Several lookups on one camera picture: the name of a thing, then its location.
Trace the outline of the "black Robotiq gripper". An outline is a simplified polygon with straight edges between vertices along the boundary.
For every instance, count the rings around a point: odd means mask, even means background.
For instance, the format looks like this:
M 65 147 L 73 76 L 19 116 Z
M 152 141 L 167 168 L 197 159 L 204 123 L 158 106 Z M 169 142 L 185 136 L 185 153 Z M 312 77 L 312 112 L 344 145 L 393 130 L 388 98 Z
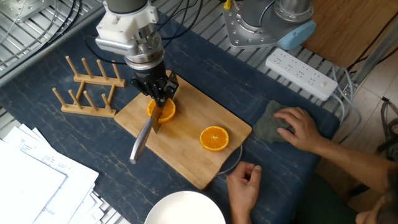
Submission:
M 173 99 L 179 87 L 177 74 L 175 72 L 165 74 L 163 62 L 154 68 L 136 70 L 130 83 L 142 94 L 150 96 L 161 108 L 165 106 L 168 99 Z

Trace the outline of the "person's left hand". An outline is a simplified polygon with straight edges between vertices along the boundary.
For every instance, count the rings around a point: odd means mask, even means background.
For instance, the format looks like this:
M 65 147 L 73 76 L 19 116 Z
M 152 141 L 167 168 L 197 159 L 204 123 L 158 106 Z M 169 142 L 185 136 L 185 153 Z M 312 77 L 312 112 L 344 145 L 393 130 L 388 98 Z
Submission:
M 231 212 L 237 217 L 247 217 L 259 196 L 262 168 L 248 162 L 240 162 L 227 177 Z

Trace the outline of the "person's right hand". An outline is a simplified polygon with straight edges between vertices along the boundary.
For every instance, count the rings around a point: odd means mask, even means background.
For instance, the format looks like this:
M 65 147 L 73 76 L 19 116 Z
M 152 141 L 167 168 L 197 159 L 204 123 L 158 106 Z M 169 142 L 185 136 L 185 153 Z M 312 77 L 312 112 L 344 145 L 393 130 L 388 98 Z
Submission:
M 284 108 L 274 114 L 275 118 L 283 119 L 291 125 L 294 133 L 285 128 L 277 132 L 291 145 L 302 151 L 319 155 L 320 146 L 325 139 L 320 135 L 314 120 L 301 108 Z

